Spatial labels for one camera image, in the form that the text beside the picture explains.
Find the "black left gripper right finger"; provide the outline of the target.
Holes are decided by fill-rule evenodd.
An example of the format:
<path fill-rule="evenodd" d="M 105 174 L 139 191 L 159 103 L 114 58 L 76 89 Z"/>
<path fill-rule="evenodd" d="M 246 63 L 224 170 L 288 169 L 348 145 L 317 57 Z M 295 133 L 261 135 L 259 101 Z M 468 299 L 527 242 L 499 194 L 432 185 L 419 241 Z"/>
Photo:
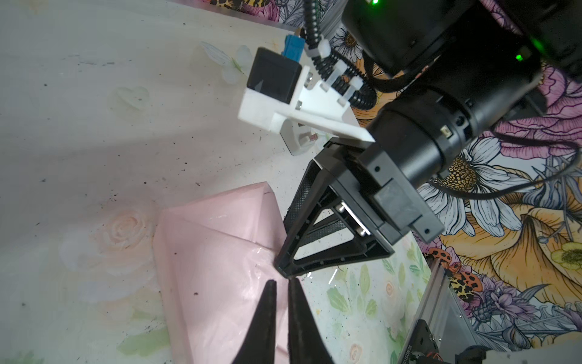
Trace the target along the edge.
<path fill-rule="evenodd" d="M 288 303 L 289 362 L 332 364 L 333 360 L 321 339 L 305 292 L 297 278 L 289 281 Z"/>

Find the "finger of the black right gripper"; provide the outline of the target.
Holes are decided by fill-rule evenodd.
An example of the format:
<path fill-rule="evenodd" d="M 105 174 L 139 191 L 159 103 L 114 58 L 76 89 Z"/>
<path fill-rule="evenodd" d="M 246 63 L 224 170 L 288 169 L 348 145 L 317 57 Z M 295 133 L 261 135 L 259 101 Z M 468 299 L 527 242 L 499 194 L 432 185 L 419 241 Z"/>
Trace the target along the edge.
<path fill-rule="evenodd" d="M 283 277 L 393 255 L 387 222 L 365 196 L 373 182 L 358 157 L 370 145 L 329 141 L 307 165 L 283 220 L 286 240 L 274 261 Z M 353 239 L 303 258 L 298 256 L 300 248 L 343 229 Z"/>

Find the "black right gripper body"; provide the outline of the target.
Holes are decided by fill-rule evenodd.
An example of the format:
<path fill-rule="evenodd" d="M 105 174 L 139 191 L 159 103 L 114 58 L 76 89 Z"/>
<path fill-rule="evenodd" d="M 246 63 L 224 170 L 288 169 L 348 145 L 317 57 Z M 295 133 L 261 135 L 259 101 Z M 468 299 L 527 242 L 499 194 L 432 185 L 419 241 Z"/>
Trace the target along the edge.
<path fill-rule="evenodd" d="M 349 229 L 356 237 L 373 237 L 395 244 L 413 231 L 430 242 L 443 225 L 412 186 L 401 168 L 381 153 L 367 130 L 341 120 L 347 107 L 322 82 L 312 89 L 301 84 L 309 68 L 269 49 L 260 48 L 250 69 L 239 119 L 282 136 L 289 152 L 298 156 L 312 148 L 317 132 L 332 135 L 317 161 L 315 176 L 330 181 L 315 186 L 305 176 L 289 207 L 285 226 L 289 236 L 310 244 L 335 231 Z"/>

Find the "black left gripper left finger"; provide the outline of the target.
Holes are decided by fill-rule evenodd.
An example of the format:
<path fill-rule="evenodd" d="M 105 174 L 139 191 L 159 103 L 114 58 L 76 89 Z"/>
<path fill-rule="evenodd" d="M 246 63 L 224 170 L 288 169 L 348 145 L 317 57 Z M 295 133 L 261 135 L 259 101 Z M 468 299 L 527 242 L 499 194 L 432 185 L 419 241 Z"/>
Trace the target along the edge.
<path fill-rule="evenodd" d="M 273 364 L 276 347 L 277 282 L 269 280 L 233 364 Z"/>

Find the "purple wrapping paper sheet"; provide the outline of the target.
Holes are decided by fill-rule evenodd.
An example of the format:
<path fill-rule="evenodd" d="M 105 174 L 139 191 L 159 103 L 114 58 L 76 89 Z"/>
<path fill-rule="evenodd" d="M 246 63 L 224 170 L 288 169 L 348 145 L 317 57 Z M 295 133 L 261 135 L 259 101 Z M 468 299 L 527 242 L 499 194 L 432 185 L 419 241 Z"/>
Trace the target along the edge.
<path fill-rule="evenodd" d="M 274 266 L 285 238 L 265 182 L 161 213 L 153 249 L 174 362 L 233 363 L 266 282 L 275 280 L 274 363 L 290 363 L 290 280 Z"/>

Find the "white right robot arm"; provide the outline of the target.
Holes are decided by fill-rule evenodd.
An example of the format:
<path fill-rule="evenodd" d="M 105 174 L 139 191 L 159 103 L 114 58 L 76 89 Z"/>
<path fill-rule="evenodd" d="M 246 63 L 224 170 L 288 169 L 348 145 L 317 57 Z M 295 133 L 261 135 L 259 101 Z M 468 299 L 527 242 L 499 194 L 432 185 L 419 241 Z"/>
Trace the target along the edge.
<path fill-rule="evenodd" d="M 443 224 L 418 192 L 497 121 L 542 115 L 542 62 L 581 79 L 579 1 L 502 1 L 506 30 L 479 1 L 349 1 L 342 22 L 369 69 L 330 49 L 314 1 L 303 4 L 309 68 L 260 48 L 239 119 L 279 132 L 285 121 L 332 138 L 304 174 L 274 261 L 285 278 L 387 258 Z"/>

